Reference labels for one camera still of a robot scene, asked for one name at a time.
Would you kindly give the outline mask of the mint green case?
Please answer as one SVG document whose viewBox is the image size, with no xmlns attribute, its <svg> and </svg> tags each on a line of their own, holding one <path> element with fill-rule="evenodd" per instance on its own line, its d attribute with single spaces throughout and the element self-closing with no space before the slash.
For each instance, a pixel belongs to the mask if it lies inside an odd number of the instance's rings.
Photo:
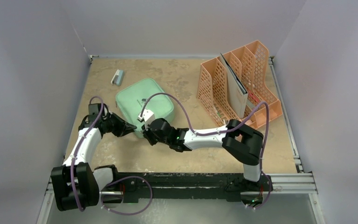
<svg viewBox="0 0 358 224">
<path fill-rule="evenodd" d="M 152 78 L 142 79 L 116 94 L 116 104 L 124 116 L 124 119 L 137 127 L 134 134 L 138 138 L 143 138 L 141 133 L 143 122 L 138 121 L 138 115 L 141 113 L 147 99 L 164 90 Z M 172 122 L 175 117 L 174 104 L 166 95 L 153 97 L 147 104 L 146 109 L 151 110 L 156 118 L 164 118 Z"/>
</svg>

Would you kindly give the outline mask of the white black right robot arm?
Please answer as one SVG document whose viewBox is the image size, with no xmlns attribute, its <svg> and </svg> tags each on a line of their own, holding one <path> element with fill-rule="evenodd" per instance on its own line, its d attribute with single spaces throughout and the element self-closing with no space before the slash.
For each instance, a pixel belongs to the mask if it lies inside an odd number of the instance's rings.
<svg viewBox="0 0 358 224">
<path fill-rule="evenodd" d="M 165 119 L 159 118 L 142 126 L 143 136 L 153 146 L 157 143 L 168 145 L 176 152 L 193 151 L 199 148 L 223 148 L 243 164 L 243 184 L 249 190 L 260 186 L 260 155 L 264 135 L 241 122 L 231 119 L 228 124 L 211 129 L 192 132 L 189 128 L 174 128 Z"/>
</svg>

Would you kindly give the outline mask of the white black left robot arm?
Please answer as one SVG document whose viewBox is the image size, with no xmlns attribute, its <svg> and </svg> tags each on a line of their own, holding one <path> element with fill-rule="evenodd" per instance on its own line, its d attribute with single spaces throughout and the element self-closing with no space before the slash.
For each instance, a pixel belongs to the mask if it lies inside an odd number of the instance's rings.
<svg viewBox="0 0 358 224">
<path fill-rule="evenodd" d="M 103 187 L 109 191 L 119 188 L 120 178 L 114 174 L 115 166 L 100 167 L 93 172 L 90 162 L 105 134 L 122 137 L 137 128 L 110 112 L 106 104 L 90 103 L 88 110 L 78 127 L 78 138 L 69 157 L 51 171 L 55 201 L 60 211 L 84 211 L 99 203 Z"/>
</svg>

